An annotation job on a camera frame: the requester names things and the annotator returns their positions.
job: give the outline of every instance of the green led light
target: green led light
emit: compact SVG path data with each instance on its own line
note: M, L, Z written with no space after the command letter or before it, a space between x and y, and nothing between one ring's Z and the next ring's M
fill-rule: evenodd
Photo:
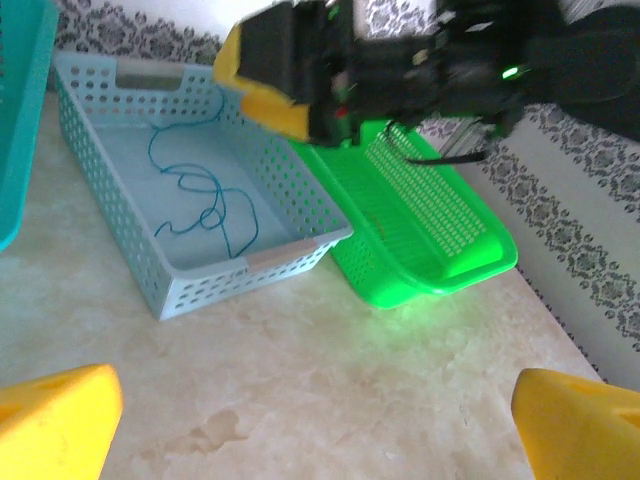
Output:
M340 13L340 7L333 7L329 11L329 20L333 20Z
M508 70L505 70L502 73L502 79L508 80L509 78L516 76L519 72L520 72L520 69L518 67L513 67Z

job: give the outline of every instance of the black cable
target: black cable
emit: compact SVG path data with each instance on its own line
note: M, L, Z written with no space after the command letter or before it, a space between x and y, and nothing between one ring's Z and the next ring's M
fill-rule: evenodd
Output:
M387 138L387 145L393 148L401 156L404 156L402 149L396 143L395 138L393 137L393 134L391 132L391 129L397 123L398 122L396 122L395 120L392 120L387 124L385 128L385 136ZM480 123L480 122L476 121L471 125L469 125L468 128L470 128L471 126L477 123ZM464 165L468 163L478 163L486 160L487 156L489 155L489 151L490 151L490 148L485 148L481 152L473 152L473 153L468 153L466 155L456 155L455 157L437 158L437 159L426 159L426 158L420 159L420 158L405 157L404 161L411 165L418 165L418 166L425 166L425 167L439 167L444 165Z

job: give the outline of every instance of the teal basket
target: teal basket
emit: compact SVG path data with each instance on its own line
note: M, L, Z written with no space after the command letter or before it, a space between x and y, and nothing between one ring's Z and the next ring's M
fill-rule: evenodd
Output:
M0 251L20 230L57 24L47 0L0 0Z

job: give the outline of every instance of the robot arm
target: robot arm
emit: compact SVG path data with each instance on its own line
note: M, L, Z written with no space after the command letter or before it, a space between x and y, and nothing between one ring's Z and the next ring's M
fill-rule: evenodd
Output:
M602 107L638 86L635 24L567 25L557 0L438 0L433 34L371 40L354 34L351 1L283 2L241 22L215 80L247 93L265 127L325 147L358 145L370 120L412 128L436 114L508 136L529 104Z

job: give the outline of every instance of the damask pattern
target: damask pattern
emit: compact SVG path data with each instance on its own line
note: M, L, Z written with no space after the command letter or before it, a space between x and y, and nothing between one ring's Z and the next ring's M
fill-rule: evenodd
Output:
M640 223L640 145L576 120L557 106L532 108L527 120Z
M507 146L499 146L481 168L526 225L535 229L540 241L557 253L558 262L589 292L595 306L606 308L605 320L614 322L624 338L634 340L633 348L640 352L638 282L624 272L602 245L593 243L593 236L562 208L558 199Z
M92 0L56 0L60 21L56 47L78 52L211 65L220 50L218 36L197 36L192 28L178 30L171 21L155 23L138 12Z

